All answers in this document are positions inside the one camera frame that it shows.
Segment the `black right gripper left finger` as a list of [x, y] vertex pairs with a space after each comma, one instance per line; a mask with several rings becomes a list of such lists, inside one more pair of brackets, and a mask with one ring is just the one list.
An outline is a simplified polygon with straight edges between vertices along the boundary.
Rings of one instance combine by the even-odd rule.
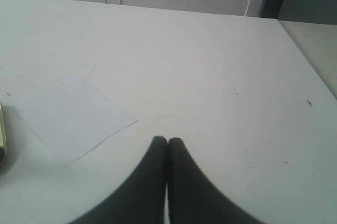
[[155, 136], [128, 178], [72, 223], [163, 223], [166, 179], [167, 139]]

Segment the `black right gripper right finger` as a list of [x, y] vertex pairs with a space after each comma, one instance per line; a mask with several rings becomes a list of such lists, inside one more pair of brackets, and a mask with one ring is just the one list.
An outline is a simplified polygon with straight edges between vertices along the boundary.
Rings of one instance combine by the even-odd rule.
[[170, 223], [260, 223], [205, 176], [180, 138], [168, 142]]

